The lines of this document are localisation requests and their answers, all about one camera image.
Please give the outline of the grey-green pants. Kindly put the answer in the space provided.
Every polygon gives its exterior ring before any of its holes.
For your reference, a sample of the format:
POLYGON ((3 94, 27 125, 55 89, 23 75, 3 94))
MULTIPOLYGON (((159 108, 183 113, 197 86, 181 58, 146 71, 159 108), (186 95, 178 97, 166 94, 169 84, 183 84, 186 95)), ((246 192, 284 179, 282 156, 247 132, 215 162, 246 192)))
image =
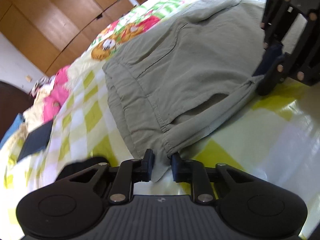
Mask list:
POLYGON ((200 0, 119 47, 104 64, 108 106, 135 158, 170 156, 208 136, 251 100, 262 75, 259 0, 200 0))

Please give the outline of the light blue pillow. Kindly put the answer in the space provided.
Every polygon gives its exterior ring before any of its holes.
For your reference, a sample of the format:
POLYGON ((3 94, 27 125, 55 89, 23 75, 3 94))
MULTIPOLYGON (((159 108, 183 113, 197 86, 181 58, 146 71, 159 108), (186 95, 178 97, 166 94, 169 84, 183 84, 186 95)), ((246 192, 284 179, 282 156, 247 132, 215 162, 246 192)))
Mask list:
POLYGON ((3 145, 6 143, 6 141, 19 129, 20 125, 24 123, 24 117, 23 114, 18 113, 15 120, 9 127, 9 129, 5 132, 3 138, 1 139, 1 145, 0 149, 3 147, 3 145))

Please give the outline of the dark blue folded cloth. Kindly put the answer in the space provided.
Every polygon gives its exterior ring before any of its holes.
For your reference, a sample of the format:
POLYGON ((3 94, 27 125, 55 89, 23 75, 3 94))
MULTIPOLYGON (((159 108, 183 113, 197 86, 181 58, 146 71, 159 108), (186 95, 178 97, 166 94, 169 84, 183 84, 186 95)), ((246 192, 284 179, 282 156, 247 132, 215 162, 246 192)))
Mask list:
POLYGON ((52 132, 52 126, 53 120, 50 120, 28 134, 17 158, 18 163, 22 159, 46 149, 52 132))

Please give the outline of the dark wooden headboard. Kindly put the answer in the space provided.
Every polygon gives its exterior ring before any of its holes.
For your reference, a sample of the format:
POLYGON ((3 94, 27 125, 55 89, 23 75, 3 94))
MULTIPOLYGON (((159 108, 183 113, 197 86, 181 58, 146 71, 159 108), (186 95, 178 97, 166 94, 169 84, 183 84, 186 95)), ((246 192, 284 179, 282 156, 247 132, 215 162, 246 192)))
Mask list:
POLYGON ((33 97, 19 88, 1 81, 0 82, 0 137, 4 137, 6 131, 16 118, 18 113, 23 113, 34 103, 33 97))

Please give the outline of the wooden wardrobe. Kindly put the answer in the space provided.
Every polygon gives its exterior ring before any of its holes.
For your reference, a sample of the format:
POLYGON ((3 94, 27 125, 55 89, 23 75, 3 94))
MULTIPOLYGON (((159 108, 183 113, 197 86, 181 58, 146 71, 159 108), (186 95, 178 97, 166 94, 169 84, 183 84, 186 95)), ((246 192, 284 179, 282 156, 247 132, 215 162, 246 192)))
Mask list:
POLYGON ((51 76, 132 8, 129 0, 1 0, 1 33, 51 76))

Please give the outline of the colourful checkered bed quilt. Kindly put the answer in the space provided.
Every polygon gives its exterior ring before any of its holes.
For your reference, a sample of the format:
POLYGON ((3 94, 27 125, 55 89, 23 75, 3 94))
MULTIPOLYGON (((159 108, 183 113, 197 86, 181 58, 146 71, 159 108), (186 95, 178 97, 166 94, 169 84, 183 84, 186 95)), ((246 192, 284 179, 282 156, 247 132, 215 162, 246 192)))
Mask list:
POLYGON ((1 149, 1 239, 319 239, 319 0, 148 0, 1 149))

